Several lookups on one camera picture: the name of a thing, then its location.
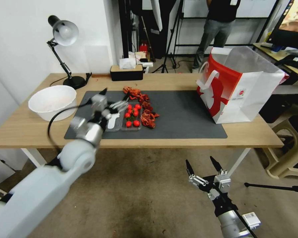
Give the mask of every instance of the gray pants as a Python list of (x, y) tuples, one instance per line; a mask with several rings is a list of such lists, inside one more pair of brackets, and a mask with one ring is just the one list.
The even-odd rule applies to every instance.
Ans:
[(202, 65), (204, 52), (214, 39), (214, 47), (224, 47), (226, 40), (231, 33), (232, 22), (219, 22), (215, 20), (206, 20), (204, 32), (198, 50), (194, 58), (192, 69), (197, 69)]

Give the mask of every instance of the white bowl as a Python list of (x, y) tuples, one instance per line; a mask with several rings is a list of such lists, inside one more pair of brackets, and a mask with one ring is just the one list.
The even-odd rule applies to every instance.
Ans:
[[(76, 91), (70, 86), (56, 85), (38, 91), (34, 94), (28, 106), (45, 121), (50, 121), (59, 111), (76, 106)], [(75, 108), (62, 112), (54, 121), (63, 120), (75, 112)]]

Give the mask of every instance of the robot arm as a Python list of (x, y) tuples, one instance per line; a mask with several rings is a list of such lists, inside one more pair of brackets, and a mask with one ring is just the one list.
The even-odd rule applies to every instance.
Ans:
[(189, 182), (201, 191), (206, 192), (213, 202), (214, 213), (221, 223), (224, 238), (256, 237), (252, 229), (257, 228), (261, 222), (254, 212), (242, 216), (238, 213), (237, 206), (232, 203), (227, 194), (231, 185), (231, 179), (227, 175), (227, 171), (223, 170), (212, 156), (210, 156), (210, 159), (218, 174), (202, 178), (194, 174), (189, 161), (186, 160)]
[(71, 122), (77, 139), (57, 156), (62, 169), (50, 165), (36, 168), (0, 200), (0, 238), (27, 237), (66, 196), (72, 183), (94, 165), (107, 120), (125, 110), (128, 103), (108, 105), (101, 94), (91, 102), (93, 118), (87, 122), (75, 117)]

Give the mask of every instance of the lamp arm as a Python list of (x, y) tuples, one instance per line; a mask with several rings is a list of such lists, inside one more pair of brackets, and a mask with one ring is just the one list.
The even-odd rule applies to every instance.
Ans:
[(54, 47), (56, 45), (58, 45), (58, 43), (54, 42), (54, 38), (50, 41), (47, 42), (47, 44), (49, 45), (49, 47), (51, 48), (52, 52), (54, 53), (54, 55), (56, 56), (56, 58), (58, 59), (58, 61), (60, 62), (60, 65), (62, 66), (63, 70), (66, 72), (69, 80), (72, 80), (72, 72), (70, 70), (70, 68), (61, 60), (61, 58), (59, 57), (59, 55), (56, 53)]

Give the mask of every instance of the tissue box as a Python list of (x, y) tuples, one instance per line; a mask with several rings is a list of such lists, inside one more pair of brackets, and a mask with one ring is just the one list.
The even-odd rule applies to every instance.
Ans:
[(143, 69), (141, 64), (137, 64), (134, 69), (120, 69), (118, 65), (110, 68), (110, 76), (113, 81), (142, 80)]

